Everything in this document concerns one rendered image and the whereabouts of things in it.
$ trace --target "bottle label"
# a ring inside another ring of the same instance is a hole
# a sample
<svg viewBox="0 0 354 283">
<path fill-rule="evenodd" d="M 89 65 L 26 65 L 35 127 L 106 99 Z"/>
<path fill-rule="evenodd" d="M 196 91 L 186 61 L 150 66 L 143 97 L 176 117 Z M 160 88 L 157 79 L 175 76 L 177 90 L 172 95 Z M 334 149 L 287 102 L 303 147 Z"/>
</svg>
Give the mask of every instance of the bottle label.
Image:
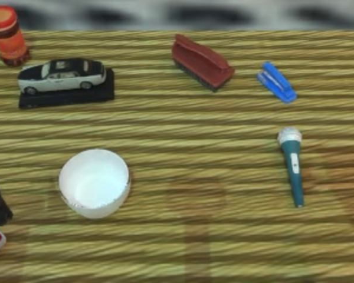
<svg viewBox="0 0 354 283">
<path fill-rule="evenodd" d="M 25 54 L 27 46 L 19 30 L 10 38 L 0 38 L 0 55 L 6 59 L 16 59 Z"/>
<path fill-rule="evenodd" d="M 299 158 L 297 157 L 296 153 L 292 153 L 290 155 L 291 157 L 291 165 L 293 167 L 293 173 L 294 174 L 299 174 Z"/>
</svg>

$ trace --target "car wheel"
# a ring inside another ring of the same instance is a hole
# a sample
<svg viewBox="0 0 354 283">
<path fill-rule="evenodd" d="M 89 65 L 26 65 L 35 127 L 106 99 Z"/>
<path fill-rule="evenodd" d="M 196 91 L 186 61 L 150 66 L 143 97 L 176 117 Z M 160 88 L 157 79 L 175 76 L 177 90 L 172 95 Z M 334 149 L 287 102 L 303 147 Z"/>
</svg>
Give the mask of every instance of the car wheel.
<svg viewBox="0 0 354 283">
<path fill-rule="evenodd" d="M 34 87 L 27 87 L 25 88 L 25 93 L 33 96 L 36 94 L 38 91 Z"/>
<path fill-rule="evenodd" d="M 88 81 L 83 81 L 81 84 L 80 84 L 80 87 L 84 90 L 89 90 L 92 88 L 92 83 L 88 82 Z"/>
</svg>

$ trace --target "microphone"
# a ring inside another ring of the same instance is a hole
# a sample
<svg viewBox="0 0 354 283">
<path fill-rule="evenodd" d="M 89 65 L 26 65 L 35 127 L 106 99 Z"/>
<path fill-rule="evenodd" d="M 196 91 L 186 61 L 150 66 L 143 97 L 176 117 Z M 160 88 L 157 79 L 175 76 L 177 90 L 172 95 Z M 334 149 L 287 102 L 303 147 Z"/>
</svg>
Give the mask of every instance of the microphone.
<svg viewBox="0 0 354 283">
<path fill-rule="evenodd" d="M 286 127 L 279 132 L 278 142 L 284 153 L 287 170 L 289 171 L 295 207 L 301 208 L 304 206 L 303 184 L 299 165 L 301 133 L 294 127 Z"/>
</svg>

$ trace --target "black display base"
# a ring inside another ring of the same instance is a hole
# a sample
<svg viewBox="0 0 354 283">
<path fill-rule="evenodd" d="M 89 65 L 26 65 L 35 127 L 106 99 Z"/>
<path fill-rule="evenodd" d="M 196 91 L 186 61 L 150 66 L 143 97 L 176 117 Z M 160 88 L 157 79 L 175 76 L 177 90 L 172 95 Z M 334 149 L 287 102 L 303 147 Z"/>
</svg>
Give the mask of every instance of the black display base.
<svg viewBox="0 0 354 283">
<path fill-rule="evenodd" d="M 109 100 L 114 100 L 114 72 L 112 69 L 107 68 L 106 81 L 90 90 L 48 91 L 33 96 L 21 93 L 18 107 L 20 109 L 30 109 L 47 106 L 105 102 Z"/>
</svg>

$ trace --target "wooden table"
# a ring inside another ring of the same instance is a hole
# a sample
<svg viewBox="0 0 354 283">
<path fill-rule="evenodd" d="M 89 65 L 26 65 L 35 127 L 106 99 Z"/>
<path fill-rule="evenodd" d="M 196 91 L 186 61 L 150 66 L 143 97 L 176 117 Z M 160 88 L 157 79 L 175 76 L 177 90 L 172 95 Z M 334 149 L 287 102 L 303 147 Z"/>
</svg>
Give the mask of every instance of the wooden table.
<svg viewBox="0 0 354 283">
<path fill-rule="evenodd" d="M 354 32 L 186 32 L 235 78 L 210 93 L 176 70 L 173 32 L 26 32 L 33 60 L 85 56 L 116 72 L 115 101 L 19 110 L 0 62 L 2 283 L 354 283 Z M 299 97 L 255 79 L 275 63 Z M 303 133 L 293 208 L 284 126 Z M 74 154 L 106 148 L 133 173 L 114 215 L 82 219 L 58 195 Z"/>
</svg>

